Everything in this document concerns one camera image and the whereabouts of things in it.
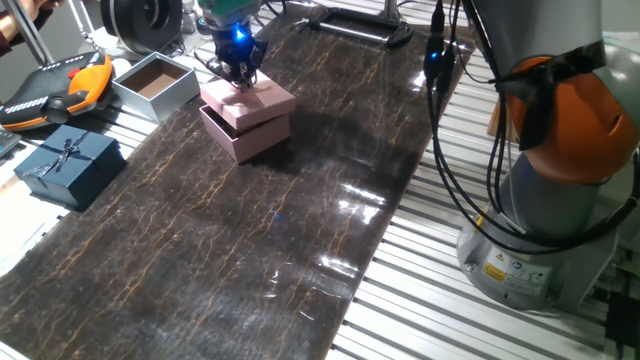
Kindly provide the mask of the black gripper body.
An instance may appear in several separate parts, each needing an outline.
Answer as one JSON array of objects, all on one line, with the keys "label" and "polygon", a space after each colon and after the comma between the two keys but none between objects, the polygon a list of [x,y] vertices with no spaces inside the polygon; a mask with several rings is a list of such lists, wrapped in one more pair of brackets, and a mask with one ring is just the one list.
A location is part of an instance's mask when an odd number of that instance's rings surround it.
[{"label": "black gripper body", "polygon": [[253,76],[261,67],[268,40],[254,37],[249,20],[219,26],[208,22],[215,45],[215,57],[208,69],[218,76]]}]

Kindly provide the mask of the person hand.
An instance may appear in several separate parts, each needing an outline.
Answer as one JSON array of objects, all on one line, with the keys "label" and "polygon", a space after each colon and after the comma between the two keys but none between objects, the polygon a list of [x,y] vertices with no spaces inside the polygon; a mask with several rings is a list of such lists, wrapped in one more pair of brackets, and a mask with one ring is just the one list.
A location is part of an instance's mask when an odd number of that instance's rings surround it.
[{"label": "person hand", "polygon": [[20,0],[21,5],[31,17],[35,17],[40,10],[51,11],[64,4],[64,0]]}]

